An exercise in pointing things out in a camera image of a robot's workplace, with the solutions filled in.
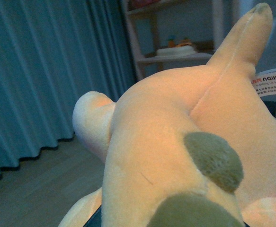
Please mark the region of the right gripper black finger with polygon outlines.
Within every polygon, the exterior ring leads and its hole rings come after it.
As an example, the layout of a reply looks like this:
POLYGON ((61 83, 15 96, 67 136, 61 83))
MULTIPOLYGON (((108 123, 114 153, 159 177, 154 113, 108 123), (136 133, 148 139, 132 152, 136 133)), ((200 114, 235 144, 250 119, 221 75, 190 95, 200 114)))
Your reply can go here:
POLYGON ((102 208, 98 208, 95 213, 85 223, 85 227, 101 227, 102 223, 102 208))

